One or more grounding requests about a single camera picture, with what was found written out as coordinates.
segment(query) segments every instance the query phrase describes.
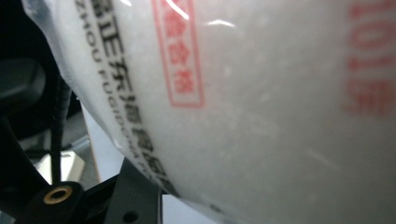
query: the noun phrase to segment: red stamp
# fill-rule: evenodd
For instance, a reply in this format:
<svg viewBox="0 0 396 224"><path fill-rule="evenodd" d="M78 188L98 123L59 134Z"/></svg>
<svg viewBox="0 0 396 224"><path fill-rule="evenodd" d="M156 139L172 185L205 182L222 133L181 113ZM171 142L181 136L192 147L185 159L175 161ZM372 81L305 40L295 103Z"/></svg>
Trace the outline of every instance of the red stamp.
<svg viewBox="0 0 396 224"><path fill-rule="evenodd" d="M350 55L344 108L352 114L385 117L396 108L394 70L396 22L390 15L396 0L356 1L349 10L354 26L349 34Z"/></svg>
<svg viewBox="0 0 396 224"><path fill-rule="evenodd" d="M202 107L204 92L191 0L151 0L172 106Z"/></svg>

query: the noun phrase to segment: brass nut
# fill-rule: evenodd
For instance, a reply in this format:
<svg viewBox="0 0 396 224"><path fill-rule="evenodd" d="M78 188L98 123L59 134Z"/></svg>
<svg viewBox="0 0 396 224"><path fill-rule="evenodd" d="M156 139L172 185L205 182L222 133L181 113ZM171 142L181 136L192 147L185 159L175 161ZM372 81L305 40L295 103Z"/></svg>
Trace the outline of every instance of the brass nut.
<svg viewBox="0 0 396 224"><path fill-rule="evenodd" d="M66 200L70 195L72 195L73 189L69 186L60 186L53 189L44 197L45 204L56 204L61 203Z"/></svg>

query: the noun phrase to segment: black plastic part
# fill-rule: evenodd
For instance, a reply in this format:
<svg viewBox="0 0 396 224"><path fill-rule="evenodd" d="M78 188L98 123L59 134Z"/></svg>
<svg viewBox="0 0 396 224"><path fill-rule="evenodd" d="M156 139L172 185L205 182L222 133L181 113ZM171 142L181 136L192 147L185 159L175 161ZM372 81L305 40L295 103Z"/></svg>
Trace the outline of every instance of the black plastic part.
<svg viewBox="0 0 396 224"><path fill-rule="evenodd" d="M106 224L162 223L162 191L124 159L110 206Z"/></svg>
<svg viewBox="0 0 396 224"><path fill-rule="evenodd" d="M19 217L48 183L27 159L7 120L0 118L0 210Z"/></svg>
<svg viewBox="0 0 396 224"><path fill-rule="evenodd" d="M71 195L64 201L56 204L47 204L46 195L58 187L70 187ZM75 224L83 223L88 207L85 204L84 189L76 182L62 182L49 186L32 198L23 215L15 224Z"/></svg>
<svg viewBox="0 0 396 224"><path fill-rule="evenodd" d="M44 85L44 70L34 60L0 62L0 115L10 115L36 102Z"/></svg>
<svg viewBox="0 0 396 224"><path fill-rule="evenodd" d="M117 179L117 175L113 176L85 192L86 204L90 208L85 224L104 222Z"/></svg>

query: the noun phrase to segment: plastic bag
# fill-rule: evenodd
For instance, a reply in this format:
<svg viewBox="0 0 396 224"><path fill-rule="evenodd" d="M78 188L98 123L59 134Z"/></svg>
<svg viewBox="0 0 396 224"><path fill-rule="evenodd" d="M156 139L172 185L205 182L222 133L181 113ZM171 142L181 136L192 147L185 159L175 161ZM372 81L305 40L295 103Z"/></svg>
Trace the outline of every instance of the plastic bag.
<svg viewBox="0 0 396 224"><path fill-rule="evenodd" d="M24 0L149 179L220 223L396 221L394 0Z"/></svg>

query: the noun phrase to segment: red rectangular stamp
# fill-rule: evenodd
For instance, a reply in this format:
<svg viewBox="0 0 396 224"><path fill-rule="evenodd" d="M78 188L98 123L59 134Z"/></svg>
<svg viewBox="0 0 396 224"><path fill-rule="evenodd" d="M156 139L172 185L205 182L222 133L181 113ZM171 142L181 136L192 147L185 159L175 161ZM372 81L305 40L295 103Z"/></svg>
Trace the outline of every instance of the red rectangular stamp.
<svg viewBox="0 0 396 224"><path fill-rule="evenodd" d="M391 79L351 78L346 89L351 105L346 109L354 114L389 115L395 106L395 92Z"/></svg>
<svg viewBox="0 0 396 224"><path fill-rule="evenodd" d="M191 0L151 0L170 104L205 104Z"/></svg>

